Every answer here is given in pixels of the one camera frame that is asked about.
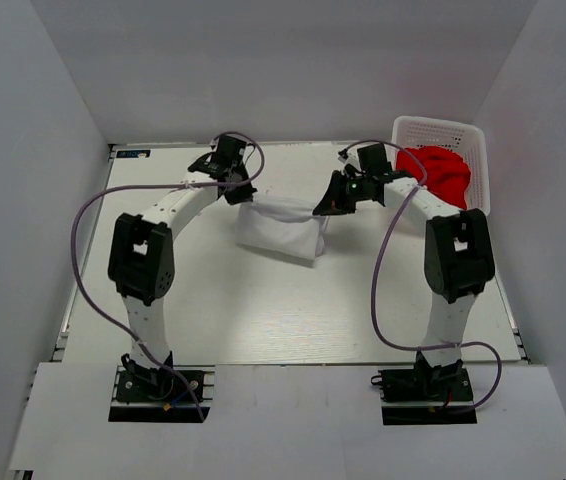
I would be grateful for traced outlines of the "red t shirt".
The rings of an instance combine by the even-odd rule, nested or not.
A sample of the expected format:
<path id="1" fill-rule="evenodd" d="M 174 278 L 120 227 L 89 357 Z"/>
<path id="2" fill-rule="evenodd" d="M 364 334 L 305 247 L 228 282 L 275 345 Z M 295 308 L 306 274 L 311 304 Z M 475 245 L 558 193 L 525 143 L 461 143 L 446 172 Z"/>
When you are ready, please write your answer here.
<path id="1" fill-rule="evenodd" d="M 467 208 L 465 193 L 471 181 L 471 171 L 457 153 L 439 147 L 407 148 L 427 173 L 425 187 L 443 201 L 460 209 Z"/>

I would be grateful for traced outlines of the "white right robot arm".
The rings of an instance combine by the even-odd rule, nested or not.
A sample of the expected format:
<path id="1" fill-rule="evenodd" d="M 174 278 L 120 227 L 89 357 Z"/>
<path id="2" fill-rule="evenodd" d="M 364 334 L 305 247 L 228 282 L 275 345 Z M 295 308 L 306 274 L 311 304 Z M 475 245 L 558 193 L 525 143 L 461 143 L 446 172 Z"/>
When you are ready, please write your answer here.
<path id="1" fill-rule="evenodd" d="M 460 380 L 461 345 L 469 313 L 495 262 L 485 214 L 463 210 L 432 193 L 423 178 L 396 170 L 386 141 L 356 141 L 340 151 L 344 166 L 333 171 L 316 216 L 352 214 L 358 203 L 373 201 L 393 207 L 424 233 L 424 275 L 431 308 L 426 334 L 414 348 L 412 374 L 395 382 L 401 392 L 418 391 L 435 399 Z"/>

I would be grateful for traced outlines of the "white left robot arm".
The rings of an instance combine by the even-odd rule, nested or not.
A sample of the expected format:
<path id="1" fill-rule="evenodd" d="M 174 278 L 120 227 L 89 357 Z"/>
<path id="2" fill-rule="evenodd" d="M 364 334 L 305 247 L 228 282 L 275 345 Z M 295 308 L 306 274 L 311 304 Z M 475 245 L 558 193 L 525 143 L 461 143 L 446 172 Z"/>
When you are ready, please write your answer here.
<path id="1" fill-rule="evenodd" d="M 122 364 L 151 398 L 174 387 L 172 350 L 165 333 L 163 298 L 175 280 L 174 240 L 205 208 L 223 198 L 230 205 L 253 200 L 245 150 L 255 144 L 239 134 L 221 134 L 212 149 L 187 169 L 184 186 L 172 188 L 142 212 L 116 219 L 107 274 L 139 338 Z"/>

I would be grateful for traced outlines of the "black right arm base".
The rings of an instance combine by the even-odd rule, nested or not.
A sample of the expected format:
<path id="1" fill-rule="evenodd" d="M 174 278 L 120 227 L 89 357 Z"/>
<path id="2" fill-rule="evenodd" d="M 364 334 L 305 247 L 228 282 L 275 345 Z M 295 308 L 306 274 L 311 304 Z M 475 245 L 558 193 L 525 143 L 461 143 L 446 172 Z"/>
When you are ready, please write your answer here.
<path id="1" fill-rule="evenodd" d="M 370 384 L 380 394 L 384 426 L 475 425 L 474 392 L 467 369 L 425 386 L 408 368 L 379 370 Z"/>

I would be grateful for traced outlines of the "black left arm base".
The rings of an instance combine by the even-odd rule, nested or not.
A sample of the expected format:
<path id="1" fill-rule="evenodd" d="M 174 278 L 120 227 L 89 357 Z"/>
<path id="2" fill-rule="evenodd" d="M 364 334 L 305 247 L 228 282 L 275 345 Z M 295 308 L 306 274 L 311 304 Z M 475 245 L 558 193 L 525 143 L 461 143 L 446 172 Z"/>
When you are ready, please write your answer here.
<path id="1" fill-rule="evenodd" d="M 208 416 L 214 389 L 213 367 L 186 367 L 180 373 L 193 390 L 202 416 L 185 384 L 174 376 L 153 387 L 117 368 L 108 421 L 110 423 L 197 424 Z"/>

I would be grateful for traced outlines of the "white t shirt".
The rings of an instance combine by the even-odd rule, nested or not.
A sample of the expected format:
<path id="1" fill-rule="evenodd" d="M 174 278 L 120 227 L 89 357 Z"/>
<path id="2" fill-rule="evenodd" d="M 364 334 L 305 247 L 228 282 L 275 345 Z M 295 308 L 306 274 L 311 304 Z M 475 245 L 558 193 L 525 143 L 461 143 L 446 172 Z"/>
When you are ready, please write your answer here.
<path id="1" fill-rule="evenodd" d="M 238 210 L 235 242 L 314 262 L 324 253 L 328 218 L 313 210 L 305 200 L 255 194 Z"/>

